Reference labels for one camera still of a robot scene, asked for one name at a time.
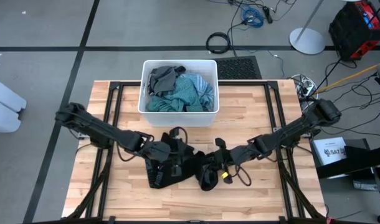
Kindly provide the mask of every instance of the wooden table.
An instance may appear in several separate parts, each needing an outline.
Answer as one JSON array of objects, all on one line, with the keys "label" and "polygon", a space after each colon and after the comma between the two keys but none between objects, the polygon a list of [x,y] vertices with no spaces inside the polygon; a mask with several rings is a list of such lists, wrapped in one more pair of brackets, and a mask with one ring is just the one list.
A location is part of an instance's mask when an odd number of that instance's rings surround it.
[{"label": "wooden table", "polygon": [[[301,115],[297,94],[293,81],[277,81],[288,124]],[[105,110],[108,86],[109,81],[95,81],[87,108],[91,114],[100,119],[103,118]],[[262,86],[220,86],[219,93],[221,108],[214,124],[210,128],[186,128],[190,145],[198,150],[211,152],[217,149],[214,139],[218,137],[224,139],[230,149],[245,144],[246,140],[259,134],[271,133]],[[170,128],[152,128],[146,122],[137,109],[138,95],[139,87],[124,88],[118,127],[141,131],[159,138]],[[273,91],[271,96],[279,124]],[[112,105],[111,119],[115,102]],[[80,141],[79,147],[88,143],[89,140]],[[300,146],[310,149],[306,139],[302,140]],[[96,151],[95,147],[88,146],[78,152],[63,217],[72,213],[88,192]],[[123,157],[130,156],[125,152],[122,153]],[[325,204],[312,155],[295,148],[293,157],[300,188],[318,211],[325,214]],[[278,220],[278,216],[285,216],[277,163],[267,159],[254,160],[246,162],[243,167],[252,178],[250,187],[244,186],[235,177],[231,185],[219,180],[215,189],[203,192],[196,178],[191,177],[157,190],[148,186],[142,158],[137,157],[130,162],[122,162],[114,150],[103,219],[107,220],[109,216],[114,215],[117,220]],[[294,215],[297,216],[295,197],[291,190],[290,193]],[[96,196],[93,215],[97,214],[99,195],[100,193]]]}]

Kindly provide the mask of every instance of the black cloth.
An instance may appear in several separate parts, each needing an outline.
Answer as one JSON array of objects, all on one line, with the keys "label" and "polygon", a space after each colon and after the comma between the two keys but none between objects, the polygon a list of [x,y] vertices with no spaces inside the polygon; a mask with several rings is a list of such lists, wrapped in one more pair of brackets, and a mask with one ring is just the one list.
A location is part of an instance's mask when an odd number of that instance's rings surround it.
[{"label": "black cloth", "polygon": [[176,78],[185,71],[186,69],[183,66],[162,66],[153,69],[150,73],[148,94],[150,94],[150,96],[161,96],[164,91],[174,90]]}]

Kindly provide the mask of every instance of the black metal frame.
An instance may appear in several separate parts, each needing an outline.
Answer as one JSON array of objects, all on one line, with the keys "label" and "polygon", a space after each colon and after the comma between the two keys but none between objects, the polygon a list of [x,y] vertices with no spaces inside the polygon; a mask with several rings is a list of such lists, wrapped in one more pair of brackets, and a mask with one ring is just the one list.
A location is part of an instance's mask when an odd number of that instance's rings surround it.
[{"label": "black metal frame", "polygon": [[[140,82],[111,82],[109,89],[108,89],[108,97],[107,97],[107,103],[106,103],[106,108],[105,108],[105,114],[104,114],[104,122],[108,122],[109,120],[109,114],[111,111],[111,104],[112,104],[112,98],[113,98],[113,93],[115,90],[118,90],[118,95],[116,99],[116,105],[115,105],[115,112],[114,112],[114,117],[113,117],[113,126],[117,126],[118,124],[118,118],[120,114],[120,106],[121,106],[121,99],[122,99],[122,94],[123,94],[123,89],[125,86],[140,86]],[[272,132],[275,131],[276,127],[276,120],[273,112],[273,104],[272,104],[272,98],[270,95],[270,89],[273,90],[274,95],[275,95],[275,100],[277,103],[277,110],[278,110],[278,116],[280,118],[280,124],[281,126],[285,126],[285,118],[284,118],[284,112],[283,112],[283,106],[282,106],[282,101],[280,98],[280,93],[278,90],[278,83],[276,81],[235,81],[235,80],[219,80],[219,85],[220,86],[263,86],[265,90],[265,96],[266,96],[266,102],[267,102],[267,109],[269,113],[269,118],[270,118],[270,124],[272,127]],[[85,196],[81,204],[75,209],[75,211],[69,215],[67,218],[64,218],[64,220],[59,220],[59,221],[51,221],[51,222],[42,222],[44,224],[53,224],[53,223],[108,223],[108,224],[114,224],[114,223],[159,223],[159,221],[150,221],[150,222],[134,222],[134,221],[115,221],[115,217],[110,217],[109,221],[103,221],[103,211],[105,208],[105,200],[107,197],[107,188],[108,188],[108,179],[110,175],[110,170],[111,170],[111,163],[112,163],[112,155],[113,155],[113,149],[114,147],[110,147],[107,150],[107,158],[106,158],[106,163],[105,166],[100,173],[98,174],[100,170],[100,166],[102,163],[102,154],[104,152],[104,149],[98,149],[97,155],[96,155],[96,161],[95,161],[95,168],[93,170],[93,177],[92,177],[92,186],[88,192],[88,194]],[[288,191],[287,187],[287,181],[284,178],[284,171],[282,169],[286,169],[285,166],[281,166],[282,164],[282,152],[281,149],[278,148],[276,150],[277,154],[277,162],[278,162],[278,171],[280,173],[280,180],[282,183],[282,189],[283,189],[283,197],[284,197],[284,204],[286,208],[286,213],[287,213],[287,218],[294,218],[293,217],[293,211],[292,211],[292,206],[291,206],[291,201],[290,201],[290,192]],[[292,153],[290,150],[287,150],[287,157],[288,157],[288,165],[291,173],[291,177],[294,180],[294,183],[292,187],[298,187],[298,180],[297,180],[297,172],[295,170],[295,165],[292,157]],[[93,209],[93,204],[94,204],[94,196],[95,192],[98,190],[99,186],[102,185],[102,193],[100,194],[100,201],[99,201],[99,206],[98,206],[98,212],[96,217],[92,217],[92,209]],[[297,209],[299,213],[299,220],[300,222],[304,222],[302,218],[305,217],[305,212],[302,207],[302,203],[300,199],[296,195],[296,200],[297,200]],[[85,218],[80,218],[83,211],[87,209]],[[204,221],[175,221],[175,223],[206,223]],[[210,222],[208,223],[266,223],[266,224],[284,224],[287,223],[285,221],[284,217],[278,217],[277,221],[219,221],[219,222]],[[322,222],[321,219],[317,220],[308,220],[308,223],[319,223]]]},{"label": "black metal frame", "polygon": [[[281,124],[281,126],[285,126],[286,123],[285,123],[285,117],[284,117],[284,112],[283,112],[283,106],[282,106],[280,93],[278,90],[278,83],[276,81],[219,80],[219,85],[220,86],[228,86],[228,85],[263,86],[264,90],[265,90],[265,96],[266,96],[267,108],[268,108],[268,113],[269,113],[269,118],[270,118],[270,124],[272,127],[272,131],[274,131],[274,128],[276,128],[277,125],[276,125],[276,120],[275,120],[275,116],[274,116],[274,112],[273,112],[272,98],[270,95],[270,89],[272,89],[274,91],[274,95],[275,95],[278,115],[280,118],[280,124]],[[115,113],[114,113],[113,124],[112,124],[113,126],[117,126],[117,124],[118,124],[118,117],[119,117],[120,106],[121,106],[121,98],[122,98],[123,89],[125,86],[140,86],[140,82],[111,82],[110,83],[110,86],[108,89],[108,97],[107,97],[107,103],[106,103],[103,121],[108,122],[109,114],[110,114],[110,110],[111,110],[113,92],[116,89],[118,89],[118,96],[117,96],[117,100],[116,100]],[[96,184],[97,181],[100,180],[100,178],[103,179],[102,193],[100,195],[98,212],[97,212],[97,216],[95,217],[96,219],[102,219],[102,217],[103,217],[105,200],[106,200],[106,196],[107,196],[108,178],[109,178],[109,173],[110,173],[110,168],[111,168],[113,147],[107,149],[108,152],[107,152],[106,164],[105,164],[105,168],[104,168],[106,170],[106,172],[103,173],[103,176],[101,176],[101,175],[98,176],[98,173],[100,171],[100,166],[102,163],[103,151],[104,151],[104,149],[98,149],[98,151],[97,151],[95,168],[93,170],[92,186],[91,186],[91,189],[95,188],[95,187],[98,188],[98,186]],[[276,150],[276,154],[277,154],[278,160],[283,159],[282,152],[280,149]],[[292,153],[290,152],[289,149],[287,149],[287,157],[288,157],[288,165],[289,165],[291,176],[293,177],[296,185],[298,186],[297,172],[295,170],[295,165],[294,165]],[[280,180],[282,183],[282,190],[283,190],[284,203],[285,203],[285,207],[286,207],[287,217],[292,218],[293,217],[293,211],[292,211],[292,206],[291,206],[291,201],[290,201],[290,192],[288,191],[287,182],[285,181],[281,172],[280,172]],[[298,209],[299,216],[301,218],[304,218],[305,212],[303,210],[302,203],[301,203],[301,201],[299,201],[299,199],[297,197],[296,197],[296,200],[297,200],[297,209]],[[93,197],[90,200],[89,204],[87,205],[87,211],[85,214],[85,218],[91,218],[92,217],[93,203],[94,203],[94,194],[93,194]],[[270,222],[261,222],[261,223],[278,223],[278,222],[270,221]]]}]

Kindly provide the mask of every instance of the black equipment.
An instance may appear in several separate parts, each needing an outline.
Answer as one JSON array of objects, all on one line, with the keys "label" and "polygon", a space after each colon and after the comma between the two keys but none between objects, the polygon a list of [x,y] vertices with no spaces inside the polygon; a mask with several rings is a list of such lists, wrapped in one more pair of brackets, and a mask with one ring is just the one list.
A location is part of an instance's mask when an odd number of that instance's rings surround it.
[{"label": "black equipment", "polygon": [[342,60],[360,60],[380,41],[380,18],[371,2],[347,2],[328,32]]},{"label": "black equipment", "polygon": [[220,80],[262,79],[255,56],[215,58]]},{"label": "black equipment", "polygon": [[265,17],[266,17],[267,22],[271,24],[273,22],[273,19],[270,15],[270,9],[266,6],[264,6],[264,7],[262,7],[262,10],[265,13]]}]

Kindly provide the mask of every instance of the laundry basket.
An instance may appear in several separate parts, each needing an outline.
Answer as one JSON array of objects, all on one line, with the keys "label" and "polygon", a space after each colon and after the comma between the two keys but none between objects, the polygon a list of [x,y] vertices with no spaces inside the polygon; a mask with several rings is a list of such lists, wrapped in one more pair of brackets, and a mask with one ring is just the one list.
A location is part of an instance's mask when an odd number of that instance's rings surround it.
[{"label": "laundry basket", "polygon": [[[147,112],[146,105],[150,100],[148,94],[149,75],[154,68],[161,66],[184,66],[188,73],[198,73],[214,89],[214,110],[212,112]],[[215,120],[219,111],[219,89],[217,67],[214,60],[147,60],[143,64],[139,95],[139,112],[153,127],[208,127]]]}]

